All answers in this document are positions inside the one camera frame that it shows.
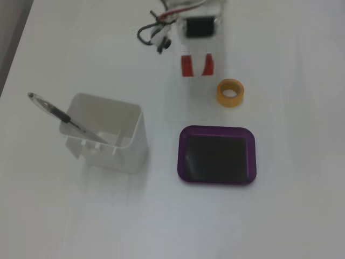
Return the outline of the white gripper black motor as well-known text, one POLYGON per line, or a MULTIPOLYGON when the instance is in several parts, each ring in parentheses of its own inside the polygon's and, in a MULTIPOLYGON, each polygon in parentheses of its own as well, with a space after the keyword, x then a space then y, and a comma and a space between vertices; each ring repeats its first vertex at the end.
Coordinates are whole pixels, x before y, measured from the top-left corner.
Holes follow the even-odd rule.
POLYGON ((206 53, 224 51, 223 16, 200 15, 180 17, 176 25, 176 34, 181 54, 192 54, 194 77, 203 74, 206 53))

